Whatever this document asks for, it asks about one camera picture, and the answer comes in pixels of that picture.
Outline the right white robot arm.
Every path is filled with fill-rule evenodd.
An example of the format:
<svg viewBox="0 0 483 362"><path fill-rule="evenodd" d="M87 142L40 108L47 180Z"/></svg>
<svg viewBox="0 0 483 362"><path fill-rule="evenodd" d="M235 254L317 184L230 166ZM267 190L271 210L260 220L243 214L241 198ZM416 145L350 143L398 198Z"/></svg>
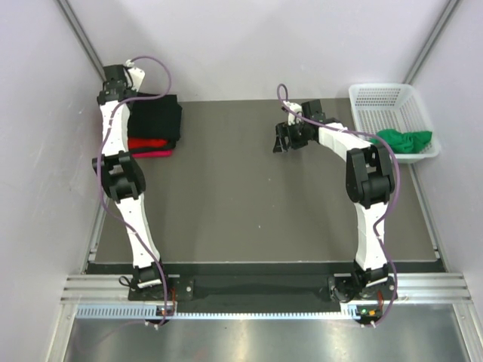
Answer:
<svg viewBox="0 0 483 362"><path fill-rule="evenodd" d="M313 141L345 162L346 193L357 216L358 248L351 276L331 279L331 295L341 302L370 298L389 280L383 215L395 191L395 180L388 149L358 137L337 119L326 118L319 101L299 104L283 100L281 108L288 119L275 126L274 153L301 149Z"/></svg>

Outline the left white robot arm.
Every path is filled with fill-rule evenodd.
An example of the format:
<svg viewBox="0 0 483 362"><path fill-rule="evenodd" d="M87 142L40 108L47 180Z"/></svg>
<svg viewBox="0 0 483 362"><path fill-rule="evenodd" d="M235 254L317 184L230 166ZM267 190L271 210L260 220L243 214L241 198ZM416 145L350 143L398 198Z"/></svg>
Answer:
<svg viewBox="0 0 483 362"><path fill-rule="evenodd" d="M100 187L101 201L109 199L120 215L132 252L132 278L128 282L132 300L167 301L171 281L152 240L146 217L146 181L128 149L128 120L138 100L145 73L133 63L103 68L105 80L97 96L102 115L102 143L92 167Z"/></svg>

